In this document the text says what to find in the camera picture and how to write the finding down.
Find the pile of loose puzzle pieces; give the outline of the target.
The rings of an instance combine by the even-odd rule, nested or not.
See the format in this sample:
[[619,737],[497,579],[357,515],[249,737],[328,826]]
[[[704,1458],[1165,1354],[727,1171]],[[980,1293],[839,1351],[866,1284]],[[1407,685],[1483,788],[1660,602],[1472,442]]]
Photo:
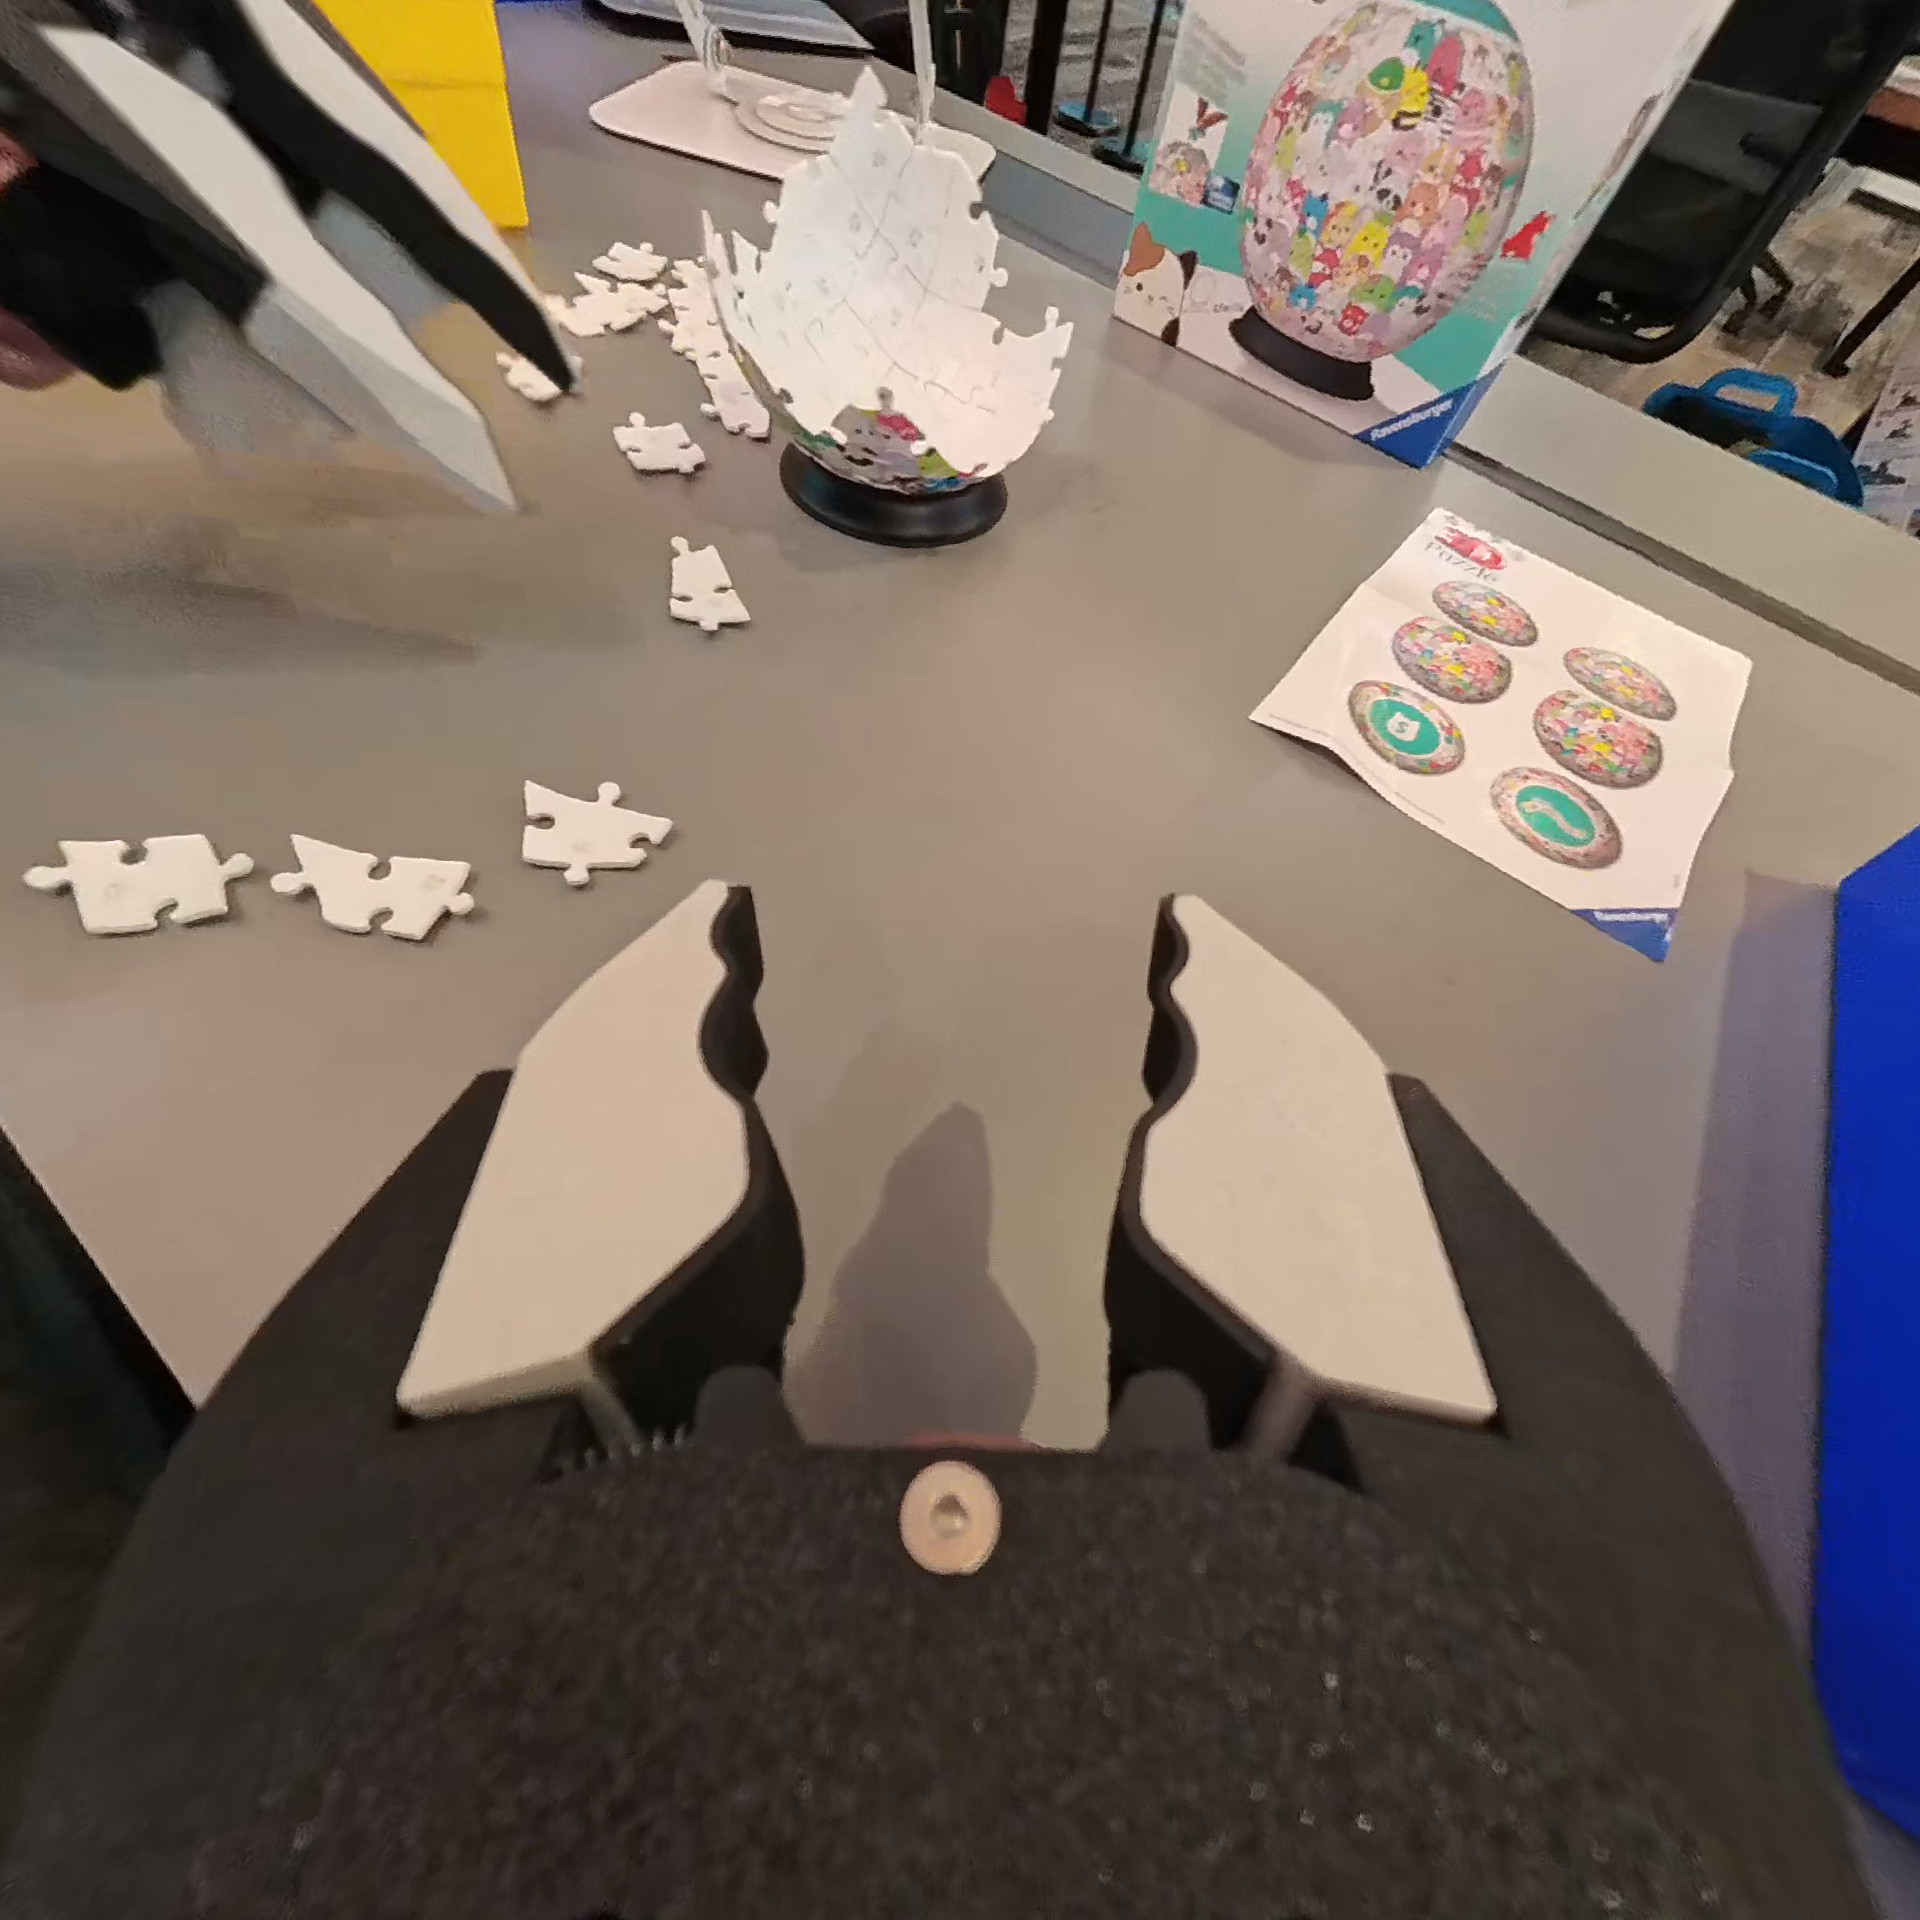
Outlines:
[[572,295],[541,293],[563,338],[596,343],[659,332],[697,375],[701,417],[732,438],[766,444],[773,415],[743,369],[718,316],[707,253],[668,256],[651,242],[613,242]]

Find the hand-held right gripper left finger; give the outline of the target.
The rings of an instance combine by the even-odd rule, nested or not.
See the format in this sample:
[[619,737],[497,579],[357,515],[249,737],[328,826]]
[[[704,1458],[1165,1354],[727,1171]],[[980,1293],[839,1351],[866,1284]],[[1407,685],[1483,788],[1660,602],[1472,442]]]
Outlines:
[[763,983],[753,888],[709,878],[544,1020],[397,1381],[402,1414],[697,1423],[715,1381],[781,1390],[806,1257],[758,1106]]

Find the colourful puzzle ball box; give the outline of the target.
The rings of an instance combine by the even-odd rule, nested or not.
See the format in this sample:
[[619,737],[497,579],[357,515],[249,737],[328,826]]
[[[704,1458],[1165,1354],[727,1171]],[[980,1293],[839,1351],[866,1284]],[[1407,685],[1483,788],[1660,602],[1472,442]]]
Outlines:
[[1116,321],[1433,466],[1728,11],[1185,5]]

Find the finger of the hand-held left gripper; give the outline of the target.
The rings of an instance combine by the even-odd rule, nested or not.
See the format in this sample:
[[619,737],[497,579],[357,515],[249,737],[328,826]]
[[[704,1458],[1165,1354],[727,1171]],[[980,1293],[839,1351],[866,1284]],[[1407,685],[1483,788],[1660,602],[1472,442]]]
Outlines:
[[262,273],[245,332],[301,386],[444,386],[397,312],[417,273],[551,385],[572,361],[468,191],[309,5],[226,6],[226,121],[246,188],[226,216]]
[[406,271],[414,293],[397,300],[444,386],[302,386],[250,345],[264,274],[228,225],[228,192],[260,155],[228,122],[226,24],[7,24],[4,136],[131,210],[171,262],[149,300],[161,369],[137,386],[156,386],[189,444],[297,465],[369,444],[480,511],[517,511],[489,420],[417,340],[443,306],[489,326],[460,299]]

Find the blue plastic bin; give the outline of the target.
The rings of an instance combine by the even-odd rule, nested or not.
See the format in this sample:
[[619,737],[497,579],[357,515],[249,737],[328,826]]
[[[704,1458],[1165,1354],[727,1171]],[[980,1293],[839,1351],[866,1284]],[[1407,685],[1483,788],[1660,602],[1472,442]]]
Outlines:
[[1837,888],[1812,1668],[1847,1785],[1918,1836],[1918,834]]

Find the partly built white puzzle ball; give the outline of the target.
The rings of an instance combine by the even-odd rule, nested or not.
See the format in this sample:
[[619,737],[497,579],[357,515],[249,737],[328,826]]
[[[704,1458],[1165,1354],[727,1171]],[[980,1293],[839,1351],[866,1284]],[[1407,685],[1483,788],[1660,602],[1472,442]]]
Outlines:
[[756,244],[707,215],[701,258],[739,373],[806,465],[923,503],[1033,448],[1073,324],[1049,309],[1018,335],[989,311],[1007,273],[978,181],[893,111],[875,69],[763,216]]

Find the black office chair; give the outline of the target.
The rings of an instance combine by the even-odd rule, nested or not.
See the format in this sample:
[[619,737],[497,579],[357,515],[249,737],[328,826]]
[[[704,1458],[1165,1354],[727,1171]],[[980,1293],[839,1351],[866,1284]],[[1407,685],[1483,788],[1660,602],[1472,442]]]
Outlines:
[[1524,347],[1673,358],[1771,256],[1872,98],[1917,49],[1915,3],[1738,3],[1632,163]]

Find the white flat base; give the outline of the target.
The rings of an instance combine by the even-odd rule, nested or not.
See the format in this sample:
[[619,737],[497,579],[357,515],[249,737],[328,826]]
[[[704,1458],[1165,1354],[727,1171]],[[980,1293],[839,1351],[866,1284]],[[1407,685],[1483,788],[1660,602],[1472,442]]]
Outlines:
[[728,82],[741,76],[756,76],[760,88],[768,84],[813,88],[741,66],[731,66],[715,78],[693,60],[671,60],[652,74],[592,102],[589,121],[600,133],[629,143],[763,181],[785,181],[803,158],[819,155],[785,152],[745,133],[727,98]]

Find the yellow box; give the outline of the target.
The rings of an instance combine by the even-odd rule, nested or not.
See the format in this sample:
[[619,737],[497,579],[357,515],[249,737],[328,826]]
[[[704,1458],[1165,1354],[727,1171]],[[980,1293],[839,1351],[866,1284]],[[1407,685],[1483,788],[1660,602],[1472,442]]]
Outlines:
[[320,12],[424,133],[489,220],[528,210],[494,3],[320,3]]

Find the white round dish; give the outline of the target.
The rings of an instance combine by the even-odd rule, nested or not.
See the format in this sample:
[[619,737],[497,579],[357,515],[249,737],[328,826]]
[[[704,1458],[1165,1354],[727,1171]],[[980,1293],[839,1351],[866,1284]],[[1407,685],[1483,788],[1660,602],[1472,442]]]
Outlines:
[[728,81],[727,98],[743,131],[773,148],[823,155],[841,136],[852,101],[844,92],[804,86],[758,86],[756,74]]

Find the blue bag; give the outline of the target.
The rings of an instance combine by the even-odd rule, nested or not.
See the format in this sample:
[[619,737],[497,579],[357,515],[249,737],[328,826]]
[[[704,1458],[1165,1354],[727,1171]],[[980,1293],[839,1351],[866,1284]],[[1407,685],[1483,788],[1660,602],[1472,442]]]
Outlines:
[[1642,400],[1640,415],[1845,508],[1865,508],[1854,453],[1801,413],[1798,386],[1785,376],[1735,366],[1692,386],[1667,382]]

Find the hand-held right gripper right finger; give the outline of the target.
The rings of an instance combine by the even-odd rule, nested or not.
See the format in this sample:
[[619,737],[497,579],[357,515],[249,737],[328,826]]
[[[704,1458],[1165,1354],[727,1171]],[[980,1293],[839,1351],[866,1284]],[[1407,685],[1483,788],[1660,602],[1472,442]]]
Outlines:
[[1111,1414],[1147,1377],[1211,1443],[1334,1406],[1490,1428],[1499,1398],[1389,1069],[1199,894],[1158,902],[1147,1108],[1107,1255]]

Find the printed instruction sheet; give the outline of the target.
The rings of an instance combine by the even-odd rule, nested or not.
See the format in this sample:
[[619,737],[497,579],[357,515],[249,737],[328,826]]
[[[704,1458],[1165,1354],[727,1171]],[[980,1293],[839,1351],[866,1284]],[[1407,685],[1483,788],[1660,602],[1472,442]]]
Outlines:
[[1753,666],[1436,508],[1250,722],[1662,964],[1735,784]]

